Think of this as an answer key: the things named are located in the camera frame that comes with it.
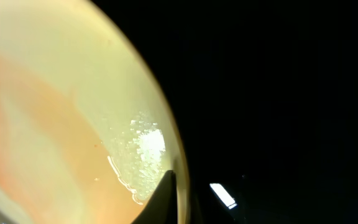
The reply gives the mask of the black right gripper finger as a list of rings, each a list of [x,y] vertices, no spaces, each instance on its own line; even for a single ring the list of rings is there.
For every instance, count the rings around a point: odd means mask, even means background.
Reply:
[[[132,224],[177,224],[177,182],[174,171],[164,173],[143,211]]]

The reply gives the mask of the yellow plate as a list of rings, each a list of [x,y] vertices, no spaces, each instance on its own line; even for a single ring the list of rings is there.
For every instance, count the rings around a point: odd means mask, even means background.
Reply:
[[[190,181],[152,72],[91,1],[0,0],[0,223],[132,223]]]

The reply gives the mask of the black round tray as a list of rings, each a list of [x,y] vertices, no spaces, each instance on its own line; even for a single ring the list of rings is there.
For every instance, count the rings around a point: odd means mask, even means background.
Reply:
[[[173,111],[194,223],[358,223],[358,1],[98,1]]]

